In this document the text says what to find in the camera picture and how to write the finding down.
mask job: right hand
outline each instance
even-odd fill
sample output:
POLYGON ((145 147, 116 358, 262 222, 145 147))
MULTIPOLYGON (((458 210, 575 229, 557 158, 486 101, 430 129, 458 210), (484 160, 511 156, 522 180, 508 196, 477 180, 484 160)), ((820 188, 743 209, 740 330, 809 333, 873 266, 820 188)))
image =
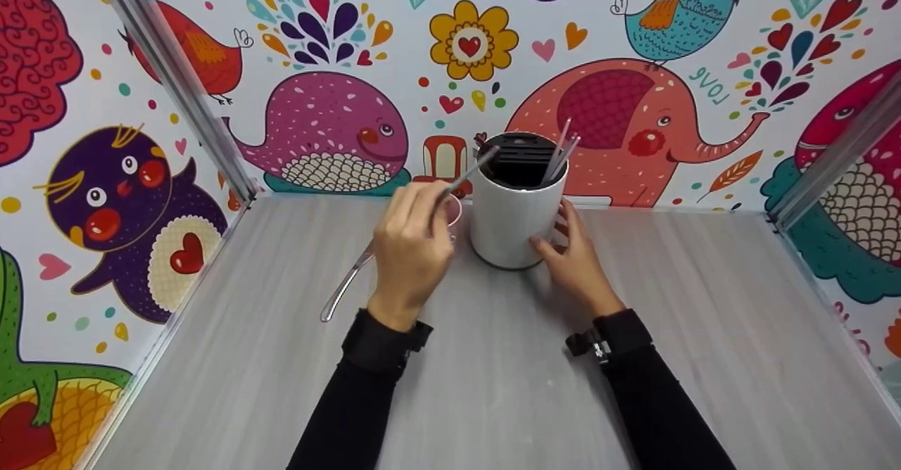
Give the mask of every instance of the right hand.
POLYGON ((557 213, 566 220, 566 224, 557 222, 554 227, 569 239, 569 246, 551 245, 538 236, 532 236, 529 240, 547 264, 550 278, 579 300, 592 317, 625 310, 625 305, 604 275, 594 243, 585 232, 576 208, 564 198, 557 213))

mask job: hand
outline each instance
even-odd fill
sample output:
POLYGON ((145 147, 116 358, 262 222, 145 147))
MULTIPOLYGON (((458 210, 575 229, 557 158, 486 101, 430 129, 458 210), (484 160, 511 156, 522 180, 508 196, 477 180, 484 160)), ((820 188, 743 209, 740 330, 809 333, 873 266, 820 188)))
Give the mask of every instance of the hand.
POLYGON ((379 280, 366 308, 389 328, 409 331, 447 272, 453 243, 447 201, 438 201, 447 186, 416 182, 400 187, 373 232, 379 280))
POLYGON ((550 278, 590 310, 592 317, 625 310, 601 269, 594 243, 582 227, 576 208, 564 198, 557 213, 566 224, 556 222, 554 229, 569 239, 569 246, 551 245, 538 236, 532 236, 530 240, 532 248, 547 264, 550 278))

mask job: yellow flower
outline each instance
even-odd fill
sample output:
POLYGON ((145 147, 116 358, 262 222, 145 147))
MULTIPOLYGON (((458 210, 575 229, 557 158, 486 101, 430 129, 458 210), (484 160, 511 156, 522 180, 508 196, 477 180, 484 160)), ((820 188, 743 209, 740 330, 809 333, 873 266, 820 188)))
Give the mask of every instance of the yellow flower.
POLYGON ((457 2, 453 15, 435 15, 429 22, 431 59, 448 66, 451 79, 467 75, 477 82, 487 82, 495 68, 510 66, 510 50, 519 44, 519 35, 508 30, 510 17, 506 9, 494 6, 482 15, 470 1, 457 2))

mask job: colorful dot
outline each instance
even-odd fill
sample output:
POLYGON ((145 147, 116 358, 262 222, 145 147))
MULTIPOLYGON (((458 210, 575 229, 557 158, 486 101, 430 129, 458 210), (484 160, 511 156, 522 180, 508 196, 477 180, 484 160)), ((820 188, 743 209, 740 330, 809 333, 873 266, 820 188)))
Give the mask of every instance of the colorful dot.
POLYGON ((3 198, 0 201, 0 210, 3 210, 4 213, 16 213, 16 211, 22 210, 22 201, 12 196, 3 198))

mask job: left hand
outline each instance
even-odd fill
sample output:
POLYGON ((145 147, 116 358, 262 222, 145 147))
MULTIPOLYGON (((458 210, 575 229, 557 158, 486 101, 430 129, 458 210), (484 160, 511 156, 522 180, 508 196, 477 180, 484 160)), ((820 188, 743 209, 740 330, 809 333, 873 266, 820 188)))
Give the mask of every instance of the left hand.
POLYGON ((374 229, 379 280, 366 308, 389 328, 409 331, 447 272, 453 243, 447 205, 438 201, 447 186, 446 182, 415 182, 398 188, 374 229))

